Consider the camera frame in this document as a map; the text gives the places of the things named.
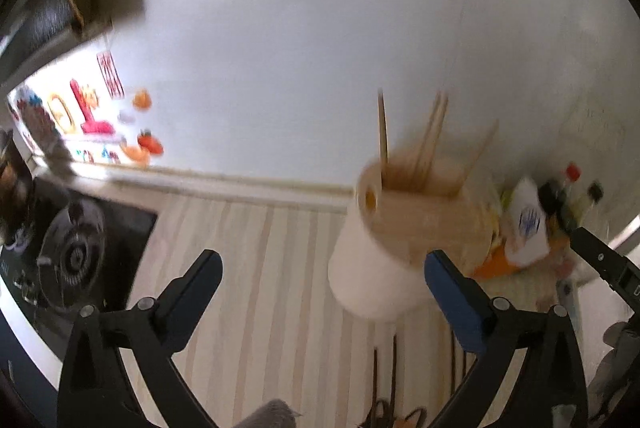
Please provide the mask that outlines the beige cylindrical utensil holder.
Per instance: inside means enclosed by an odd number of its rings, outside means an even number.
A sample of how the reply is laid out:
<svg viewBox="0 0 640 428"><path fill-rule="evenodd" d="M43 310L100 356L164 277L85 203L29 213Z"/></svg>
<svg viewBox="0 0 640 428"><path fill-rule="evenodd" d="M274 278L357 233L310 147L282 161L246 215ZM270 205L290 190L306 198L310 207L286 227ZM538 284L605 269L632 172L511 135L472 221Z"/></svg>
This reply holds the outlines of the beige cylindrical utensil holder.
<svg viewBox="0 0 640 428"><path fill-rule="evenodd" d="M460 174L460 164L444 157L432 169L425 194L384 188L378 162L362 170L328 265L333 296L349 313L393 322L430 301L423 265L433 250L446 252L465 276L488 256L499 214L491 178L474 172L448 197L440 188Z"/></svg>

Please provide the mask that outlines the black gas stove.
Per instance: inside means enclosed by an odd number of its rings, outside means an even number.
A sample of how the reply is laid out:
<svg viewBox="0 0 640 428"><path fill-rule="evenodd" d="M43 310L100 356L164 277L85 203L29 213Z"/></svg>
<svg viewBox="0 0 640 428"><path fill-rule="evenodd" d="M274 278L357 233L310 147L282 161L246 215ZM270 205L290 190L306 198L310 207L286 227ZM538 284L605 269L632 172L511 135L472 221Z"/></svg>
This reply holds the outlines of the black gas stove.
<svg viewBox="0 0 640 428"><path fill-rule="evenodd" d="M63 359L85 306L124 310L157 214L37 178L28 221L1 252L1 276L43 342Z"/></svg>

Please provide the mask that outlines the black cap soy bottle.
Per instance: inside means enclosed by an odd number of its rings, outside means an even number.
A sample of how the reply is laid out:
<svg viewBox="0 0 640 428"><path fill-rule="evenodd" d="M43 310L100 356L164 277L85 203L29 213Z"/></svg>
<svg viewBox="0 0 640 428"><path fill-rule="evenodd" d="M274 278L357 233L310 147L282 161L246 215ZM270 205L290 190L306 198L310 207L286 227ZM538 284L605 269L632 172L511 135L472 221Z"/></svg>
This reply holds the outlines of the black cap soy bottle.
<svg viewBox="0 0 640 428"><path fill-rule="evenodd" d="M576 200L570 204L570 210L578 226L584 223L588 214L603 200L603 196L604 189L602 184L598 180L594 180L588 185L585 192L580 194Z"/></svg>

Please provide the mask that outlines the grey slipper left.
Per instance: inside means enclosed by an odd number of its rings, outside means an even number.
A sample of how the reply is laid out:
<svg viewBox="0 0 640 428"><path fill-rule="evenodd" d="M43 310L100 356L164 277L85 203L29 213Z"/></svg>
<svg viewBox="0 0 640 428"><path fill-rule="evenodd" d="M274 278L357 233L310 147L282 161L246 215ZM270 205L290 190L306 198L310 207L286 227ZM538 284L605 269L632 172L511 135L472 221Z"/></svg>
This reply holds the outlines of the grey slipper left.
<svg viewBox="0 0 640 428"><path fill-rule="evenodd" d="M295 428L299 414L280 399L271 400L234 425L234 428Z"/></svg>

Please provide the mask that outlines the colourful wall stickers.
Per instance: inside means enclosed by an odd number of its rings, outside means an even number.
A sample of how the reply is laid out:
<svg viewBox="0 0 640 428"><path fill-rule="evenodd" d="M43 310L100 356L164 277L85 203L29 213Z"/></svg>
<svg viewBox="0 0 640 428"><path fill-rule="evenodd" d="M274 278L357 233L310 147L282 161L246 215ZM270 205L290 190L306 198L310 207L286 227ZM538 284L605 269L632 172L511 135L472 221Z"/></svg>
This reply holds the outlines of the colourful wall stickers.
<svg viewBox="0 0 640 428"><path fill-rule="evenodd" d="M104 47L88 46L41 67L6 102L38 156L147 167L165 153L150 90L125 84Z"/></svg>

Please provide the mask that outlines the white seasoning packet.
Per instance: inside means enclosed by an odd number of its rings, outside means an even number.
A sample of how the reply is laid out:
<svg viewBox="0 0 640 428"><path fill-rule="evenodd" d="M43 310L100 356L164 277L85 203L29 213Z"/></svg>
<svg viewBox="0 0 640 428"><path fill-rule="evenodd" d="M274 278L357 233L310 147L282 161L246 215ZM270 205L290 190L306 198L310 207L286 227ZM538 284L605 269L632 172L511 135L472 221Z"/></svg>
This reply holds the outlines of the white seasoning packet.
<svg viewBox="0 0 640 428"><path fill-rule="evenodd" d="M526 268L548 255L546 214L531 178L522 177L514 186L503 219L506 260L511 266Z"/></svg>

